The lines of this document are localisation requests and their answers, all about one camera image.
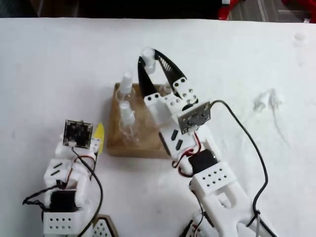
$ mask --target white table surface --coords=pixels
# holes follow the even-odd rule
[[[295,35],[304,38],[299,46]],[[165,53],[210,99],[224,99],[264,156],[269,184],[258,208],[279,236],[315,236],[316,26],[209,20],[0,19],[0,232],[41,236],[40,209],[22,200],[41,190],[65,119],[107,125],[115,82],[145,46]],[[159,78],[155,82],[164,82]],[[254,113],[275,88],[284,103]],[[222,156],[254,197],[263,172],[228,112],[209,123]],[[171,161],[102,154],[101,213],[122,237],[178,236],[198,209],[189,180]]]

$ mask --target white plastic part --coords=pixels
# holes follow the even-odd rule
[[[104,219],[99,219],[93,228],[92,237],[114,237],[111,235],[107,222]]]
[[[173,83],[173,88],[186,104],[193,104],[198,99],[195,89],[186,78],[176,80]]]
[[[124,125],[133,125],[135,123],[135,114],[130,107],[130,103],[123,101],[119,104],[120,118]]]
[[[156,69],[155,51],[152,48],[144,48],[142,58],[145,62],[145,70],[148,74],[154,73]]]
[[[132,90],[132,85],[133,85],[133,74],[130,71],[127,71],[123,75],[123,79],[119,84],[119,91],[122,94],[129,94],[131,93]]]

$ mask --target black cable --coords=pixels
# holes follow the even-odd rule
[[[54,185],[52,187],[49,187],[49,188],[46,188],[46,189],[43,189],[37,193],[34,193],[28,197],[26,197],[23,202],[22,202],[22,205],[26,204],[26,205],[38,205],[42,211],[48,211],[49,209],[45,207],[44,203],[42,203],[40,200],[35,200],[35,201],[29,201],[30,199],[32,198],[35,198],[43,193],[46,193],[48,190],[52,190],[52,189],[55,189],[55,188],[61,188],[61,186],[59,184],[57,185]]]
[[[226,104],[225,101],[223,100],[215,100],[213,102],[211,102],[210,104],[210,110],[213,107],[214,104],[216,103],[221,103],[223,104],[226,109],[230,112],[230,114],[233,116],[233,118],[235,119],[235,121],[238,123],[238,125],[243,129],[243,131],[247,134],[248,138],[250,139],[252,145],[254,146],[254,148],[256,149],[256,152],[259,156],[262,168],[263,168],[263,172],[265,175],[265,182],[262,185],[262,187],[259,189],[258,193],[256,194],[255,198],[253,199],[253,203],[252,203],[252,210],[254,213],[254,217],[250,220],[250,222],[246,225],[247,227],[249,227],[252,222],[257,218],[258,214],[260,214],[260,211],[257,210],[257,201],[259,196],[261,195],[261,193],[263,192],[263,190],[266,188],[266,186],[268,185],[268,173],[267,173],[267,168],[266,165],[263,161],[262,155],[259,151],[259,148],[257,147],[257,144],[255,143],[255,141],[252,139],[251,135],[249,134],[249,132],[247,131],[247,129],[241,124],[241,122],[239,121],[239,119],[236,117],[236,115],[234,114],[234,112],[232,111],[232,109],[228,106],[228,104]],[[265,228],[265,230],[273,237],[276,237],[276,234],[273,233],[273,231],[270,230],[270,228],[268,228],[268,226],[261,220],[260,223],[262,224],[262,226]]]
[[[198,223],[198,225],[197,225],[197,227],[196,227],[196,229],[194,230],[194,233],[193,233],[193,237],[196,237],[196,233],[197,233],[197,231],[198,231],[198,228],[199,228],[199,226],[201,225],[201,223],[202,223],[202,221],[203,221],[204,212],[203,212],[203,207],[202,207],[202,204],[201,204],[201,202],[199,201],[199,199],[198,199],[197,195],[195,194],[195,192],[194,192],[194,191],[192,191],[192,193],[193,193],[193,194],[194,194],[194,196],[196,196],[196,198],[197,198],[197,201],[198,201],[199,207],[201,208],[201,215],[202,215],[201,220],[199,221],[199,223]]]
[[[101,209],[101,205],[102,205],[102,201],[103,201],[103,188],[101,185],[101,182],[98,178],[98,176],[94,173],[94,171],[90,168],[90,166],[81,158],[81,156],[78,155],[77,152],[75,152],[74,148],[72,147],[71,150],[73,151],[73,153],[76,154],[76,156],[78,157],[78,159],[81,161],[81,163],[91,172],[91,174],[93,175],[93,177],[95,178],[95,181],[97,181],[99,187],[100,187],[100,202],[99,205],[93,215],[93,217],[91,218],[91,220],[89,221],[89,223],[86,225],[86,227],[80,232],[80,234],[78,235],[78,237],[81,237],[84,235],[84,233],[89,229],[89,227],[91,226],[91,224],[93,224],[94,220],[96,219],[100,209]]]

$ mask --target red wire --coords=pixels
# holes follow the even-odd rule
[[[183,158],[184,156],[193,156],[193,155],[195,155],[195,154],[197,154],[197,153],[199,153],[199,152],[201,151],[201,148],[202,148],[201,142],[199,141],[199,138],[198,138],[198,136],[197,136],[197,134],[196,134],[195,132],[194,132],[194,137],[195,137],[196,142],[197,142],[197,145],[198,145],[197,152],[193,153],[193,151],[194,151],[193,148],[188,148],[188,149],[186,149],[186,150],[182,153],[182,155],[180,156],[180,159],[179,159],[178,162],[175,162],[175,161],[172,162],[171,165],[172,165],[173,168],[178,167],[178,165],[180,164],[180,161],[182,160],[182,158]],[[184,177],[186,177],[186,178],[191,178],[191,177],[192,177],[192,175],[188,175],[188,174],[183,173],[180,167],[178,167],[178,172],[179,172],[179,174],[180,174],[181,176],[184,176]]]

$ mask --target wooden block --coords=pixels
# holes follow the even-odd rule
[[[116,157],[140,157],[140,158],[168,158],[167,152],[163,148],[162,142],[159,138],[159,130],[154,127],[154,122],[150,113],[145,106],[143,97],[140,92],[138,84],[133,84],[136,92],[135,103],[133,103],[133,110],[135,110],[135,117],[140,123],[139,138],[140,145],[138,147],[126,145],[123,142],[122,134],[119,130],[119,105],[115,99],[115,93],[119,88],[119,83],[116,83],[112,97],[112,108],[110,112],[109,127],[107,129],[107,151],[110,155]]]

